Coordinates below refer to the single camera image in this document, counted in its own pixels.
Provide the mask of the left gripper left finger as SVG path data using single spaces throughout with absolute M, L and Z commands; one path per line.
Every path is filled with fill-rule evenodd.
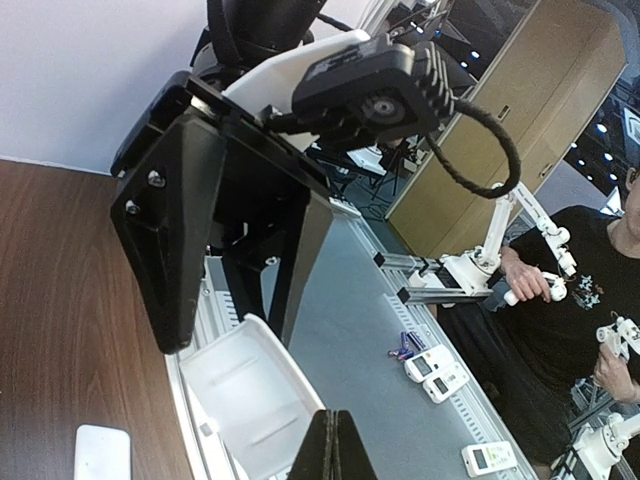
M 328 480 L 332 474 L 333 412 L 317 411 L 288 474 L 290 480 Z

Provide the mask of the white battery cover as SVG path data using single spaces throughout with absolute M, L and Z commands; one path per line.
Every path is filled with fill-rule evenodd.
M 131 480 L 130 435 L 121 429 L 83 424 L 76 430 L 74 480 Z

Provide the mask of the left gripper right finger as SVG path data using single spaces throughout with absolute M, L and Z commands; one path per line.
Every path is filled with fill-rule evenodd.
M 332 478 L 342 480 L 377 480 L 355 421 L 346 410 L 334 413 Z

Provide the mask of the white remote control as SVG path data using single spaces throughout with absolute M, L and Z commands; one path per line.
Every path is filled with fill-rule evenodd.
M 291 466 L 324 404 L 267 323 L 247 314 L 181 363 L 190 389 L 251 479 Z

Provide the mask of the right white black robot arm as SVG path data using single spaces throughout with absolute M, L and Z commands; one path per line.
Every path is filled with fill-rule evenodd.
M 223 96 L 297 47 L 318 1 L 211 1 L 201 47 L 214 64 L 170 77 L 119 147 L 111 221 L 159 350 L 192 340 L 205 256 L 219 256 L 239 315 L 283 343 L 332 223 L 323 171 Z

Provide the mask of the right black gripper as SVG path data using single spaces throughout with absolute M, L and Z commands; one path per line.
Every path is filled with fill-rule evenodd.
M 254 175 L 272 191 L 310 189 L 262 208 L 222 255 L 238 316 L 259 316 L 284 346 L 333 221 L 329 181 L 303 150 L 195 75 L 171 75 L 110 167 L 112 176 L 126 176 L 111 220 L 164 354 L 192 339 L 226 146 L 226 178 L 248 186 Z

